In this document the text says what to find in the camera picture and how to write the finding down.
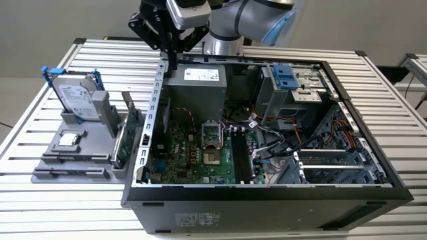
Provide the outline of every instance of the metal case frame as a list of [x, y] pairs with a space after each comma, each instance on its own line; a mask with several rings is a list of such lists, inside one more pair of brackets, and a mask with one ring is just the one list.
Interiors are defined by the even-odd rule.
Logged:
[[[121, 205], [133, 209], [148, 233], [349, 230], [413, 199], [327, 61], [188, 54], [180, 62], [185, 64], [232, 63], [257, 66], [273, 63], [319, 64], [393, 187], [305, 187], [303, 185], [257, 187], [251, 184], [233, 187], [213, 185], [156, 187], [151, 184], [137, 183], [136, 178], [141, 178], [147, 174], [140, 166], [147, 163], [149, 157], [152, 141], [149, 128], [155, 124], [164, 69], [168, 64], [165, 60], [161, 60], [157, 66], [144, 133], [134, 160], [138, 167], [130, 166], [134, 168], [129, 170], [133, 175], [128, 176], [121, 198]], [[181, 213], [196, 219], [211, 214], [209, 216], [217, 218], [217, 221], [208, 225], [181, 224]], [[312, 221], [319, 217], [319, 213], [323, 214], [320, 222]], [[261, 220], [268, 221], [268, 224], [253, 224]]]

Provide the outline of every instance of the gray parts holder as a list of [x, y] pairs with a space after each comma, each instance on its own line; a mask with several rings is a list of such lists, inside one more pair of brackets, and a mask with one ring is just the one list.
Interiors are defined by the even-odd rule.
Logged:
[[[32, 171], [33, 183], [124, 183], [128, 164], [114, 164], [117, 157], [112, 155], [122, 141], [120, 138], [129, 137], [121, 134], [122, 129], [129, 131], [130, 128], [134, 132], [132, 148], [136, 149], [145, 118], [134, 108], [128, 113], [117, 113], [106, 91], [94, 91], [90, 101], [100, 121], [78, 122], [74, 114], [61, 112], [62, 123]], [[136, 118], [138, 122], [125, 125], [130, 115], [140, 116]]]

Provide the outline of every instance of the motherboard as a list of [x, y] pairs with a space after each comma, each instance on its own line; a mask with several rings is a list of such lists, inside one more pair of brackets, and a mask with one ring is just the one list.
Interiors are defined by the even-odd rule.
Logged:
[[[171, 129], [169, 149], [165, 159], [155, 159], [152, 183], [161, 184], [235, 184], [236, 169], [232, 146], [232, 131], [224, 127], [220, 131], [221, 146], [205, 146], [203, 144], [203, 133], [199, 128], [196, 133], [188, 128], [179, 126]], [[215, 133], [212, 128], [208, 130], [208, 136], [212, 140]], [[239, 155], [244, 156], [249, 170], [252, 164], [249, 156], [252, 149], [257, 146], [256, 133], [247, 131], [244, 133], [244, 146], [239, 147]], [[261, 171], [255, 173], [251, 170], [251, 180], [253, 184], [264, 183]]]

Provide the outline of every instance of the green circuit board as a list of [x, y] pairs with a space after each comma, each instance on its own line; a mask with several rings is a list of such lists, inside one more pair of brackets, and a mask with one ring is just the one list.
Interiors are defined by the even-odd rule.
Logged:
[[[188, 135], [188, 129], [172, 128], [165, 171], [159, 179], [161, 184], [235, 184], [229, 133], [224, 131], [224, 144], [220, 149], [201, 148], [200, 131], [192, 136], [192, 140]], [[245, 137], [248, 143], [256, 143], [255, 132], [249, 131]], [[253, 179], [253, 183], [264, 183], [263, 172]]]

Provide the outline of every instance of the metal slotted table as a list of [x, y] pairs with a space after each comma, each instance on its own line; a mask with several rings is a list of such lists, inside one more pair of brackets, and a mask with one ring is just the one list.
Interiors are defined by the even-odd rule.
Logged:
[[400, 67], [405, 67], [420, 83], [427, 87], [427, 55], [408, 53], [403, 57]]
[[[208, 239], [427, 239], [427, 124], [365, 56], [353, 51], [244, 47], [247, 57], [327, 61], [415, 200], [349, 232], [288, 235], [232, 233], [149, 236]], [[125, 110], [120, 91], [130, 91], [147, 110], [160, 55], [140, 41], [76, 42], [57, 67], [97, 68], [110, 104]], [[61, 104], [41, 88], [0, 145], [0, 236], [5, 239], [148, 237], [130, 210], [120, 206], [120, 184], [32, 184], [30, 173], [60, 126]]]

